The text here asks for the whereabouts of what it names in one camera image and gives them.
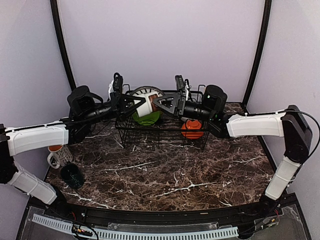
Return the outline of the white brown-band cup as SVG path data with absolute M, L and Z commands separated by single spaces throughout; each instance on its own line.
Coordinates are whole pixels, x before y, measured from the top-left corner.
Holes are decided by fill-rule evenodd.
M 134 93 L 133 95 L 145 99 L 145 103 L 136 109 L 139 118 L 159 111 L 159 108 L 153 103 L 153 100 L 160 96 L 158 92 Z

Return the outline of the orange bowl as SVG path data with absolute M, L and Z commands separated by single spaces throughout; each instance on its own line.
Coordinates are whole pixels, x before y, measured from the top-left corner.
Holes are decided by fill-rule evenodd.
M 187 119 L 181 127 L 181 134 L 190 140 L 196 140 L 204 135 L 202 124 L 198 120 Z

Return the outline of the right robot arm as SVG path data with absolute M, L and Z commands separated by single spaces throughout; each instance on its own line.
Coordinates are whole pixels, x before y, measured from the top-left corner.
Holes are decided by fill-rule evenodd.
M 277 199 L 311 156 L 312 130 L 296 105 L 271 113 L 226 113 L 228 96 L 216 85 L 208 85 L 201 102 L 188 100 L 182 91 L 154 98 L 153 104 L 174 117 L 200 120 L 217 138 L 244 136 L 277 136 L 284 138 L 285 152 L 274 176 L 265 189 L 264 198 L 255 205 L 255 213 L 266 217 L 275 208 Z

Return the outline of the patterned white mug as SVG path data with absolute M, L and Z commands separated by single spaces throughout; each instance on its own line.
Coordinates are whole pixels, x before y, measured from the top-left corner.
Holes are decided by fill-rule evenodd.
M 47 162 L 53 169 L 64 167 L 73 161 L 73 156 L 67 145 L 52 145 L 48 148 Z

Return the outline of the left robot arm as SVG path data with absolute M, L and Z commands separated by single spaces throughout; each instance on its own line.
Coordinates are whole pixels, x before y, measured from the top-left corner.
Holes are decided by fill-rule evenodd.
M 109 101 L 90 92 L 82 85 L 67 97 L 69 116 L 51 123 L 34 126 L 0 127 L 0 182 L 9 184 L 27 195 L 37 198 L 60 218 L 71 213 L 60 191 L 51 184 L 31 174 L 14 161 L 14 156 L 50 146 L 64 146 L 79 143 L 91 132 L 95 123 L 126 117 L 146 103 L 143 97 L 122 93 L 122 87 L 114 87 Z

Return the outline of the dark green mug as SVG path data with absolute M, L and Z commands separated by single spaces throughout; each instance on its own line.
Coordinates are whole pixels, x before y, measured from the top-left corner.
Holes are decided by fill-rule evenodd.
M 61 179 L 72 189 L 80 189 L 85 178 L 76 164 L 69 163 L 62 167 L 60 171 Z

